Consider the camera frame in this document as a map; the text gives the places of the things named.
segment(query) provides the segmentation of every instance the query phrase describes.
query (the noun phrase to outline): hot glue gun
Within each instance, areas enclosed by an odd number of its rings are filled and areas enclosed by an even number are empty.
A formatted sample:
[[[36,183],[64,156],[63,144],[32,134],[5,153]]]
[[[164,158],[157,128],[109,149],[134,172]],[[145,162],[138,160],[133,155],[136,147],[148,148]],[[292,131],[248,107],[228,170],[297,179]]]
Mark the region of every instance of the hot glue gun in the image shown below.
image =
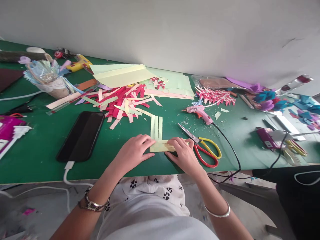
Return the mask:
[[[196,113],[198,115],[198,118],[202,117],[207,125],[213,123],[212,118],[209,117],[208,114],[206,114],[206,112],[204,111],[204,106],[202,106],[202,105],[190,106],[182,111],[187,112],[187,113]]]

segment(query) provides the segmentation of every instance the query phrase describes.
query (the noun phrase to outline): yellow scissors handle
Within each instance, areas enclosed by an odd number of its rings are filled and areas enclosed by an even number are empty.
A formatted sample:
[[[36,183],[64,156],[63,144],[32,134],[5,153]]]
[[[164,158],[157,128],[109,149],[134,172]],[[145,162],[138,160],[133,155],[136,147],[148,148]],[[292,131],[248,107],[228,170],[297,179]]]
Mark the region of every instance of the yellow scissors handle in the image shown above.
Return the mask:
[[[201,140],[200,143],[203,144],[203,145],[205,146],[205,148],[208,150],[208,152],[211,153],[213,156],[215,156],[216,159],[220,159],[220,158],[222,157],[220,148],[218,147],[218,145],[217,145],[214,141],[212,141],[212,140],[210,140],[210,139],[208,139],[208,138],[200,138],[200,137],[199,137],[199,139]],[[218,156],[216,156],[216,155],[211,151],[211,149],[208,147],[208,145],[207,145],[204,141],[210,142],[210,143],[217,149],[217,151],[218,151]]]

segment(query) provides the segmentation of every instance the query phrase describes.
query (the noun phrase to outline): left hand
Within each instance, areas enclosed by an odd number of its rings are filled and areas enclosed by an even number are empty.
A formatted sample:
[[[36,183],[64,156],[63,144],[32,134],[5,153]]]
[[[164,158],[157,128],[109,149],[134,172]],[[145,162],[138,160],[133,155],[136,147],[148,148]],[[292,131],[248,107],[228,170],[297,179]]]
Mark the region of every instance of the left hand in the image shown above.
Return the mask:
[[[123,176],[141,162],[154,156],[154,153],[144,154],[144,152],[155,143],[156,141],[147,134],[132,137],[122,146],[110,165],[115,167],[116,171],[119,170]]]

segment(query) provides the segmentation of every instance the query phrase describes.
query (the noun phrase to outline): white shirt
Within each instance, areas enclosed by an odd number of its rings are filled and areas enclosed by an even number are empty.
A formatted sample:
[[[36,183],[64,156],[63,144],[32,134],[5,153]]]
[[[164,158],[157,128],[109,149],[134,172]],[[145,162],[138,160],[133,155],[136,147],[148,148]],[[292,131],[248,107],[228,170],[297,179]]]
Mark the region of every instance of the white shirt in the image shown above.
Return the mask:
[[[142,194],[115,207],[102,222],[98,240],[218,240],[202,222],[158,196]]]

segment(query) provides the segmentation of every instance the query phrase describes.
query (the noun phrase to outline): wristwatch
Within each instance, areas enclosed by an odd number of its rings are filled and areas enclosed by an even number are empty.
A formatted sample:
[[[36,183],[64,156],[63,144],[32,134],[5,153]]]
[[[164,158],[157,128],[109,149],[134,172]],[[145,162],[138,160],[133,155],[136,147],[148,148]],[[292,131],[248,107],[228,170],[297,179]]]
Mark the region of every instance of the wristwatch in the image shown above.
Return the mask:
[[[95,202],[90,201],[89,197],[88,197],[88,193],[90,191],[91,188],[89,188],[88,190],[86,190],[86,192],[84,193],[84,204],[81,203],[81,200],[78,202],[78,206],[81,209],[87,209],[93,212],[102,212],[104,209],[107,208],[107,205],[109,203],[110,197],[108,198],[107,202],[103,205],[97,204]]]

